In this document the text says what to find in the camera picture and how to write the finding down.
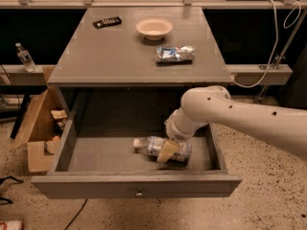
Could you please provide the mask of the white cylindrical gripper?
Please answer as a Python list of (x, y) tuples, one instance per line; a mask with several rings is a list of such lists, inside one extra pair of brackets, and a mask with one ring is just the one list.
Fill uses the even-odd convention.
[[(170, 139), (180, 143), (192, 138), (196, 131), (207, 126), (207, 123), (193, 122), (181, 108), (175, 110), (164, 123), (166, 134)], [(179, 144), (176, 141), (167, 140), (162, 146), (156, 161), (166, 163), (178, 150)]]

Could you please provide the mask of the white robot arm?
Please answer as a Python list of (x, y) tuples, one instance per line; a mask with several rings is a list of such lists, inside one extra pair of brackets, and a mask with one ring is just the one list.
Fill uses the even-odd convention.
[(307, 111), (233, 101), (222, 86), (196, 87), (165, 121), (169, 138), (185, 142), (208, 124), (221, 124), (307, 159)]

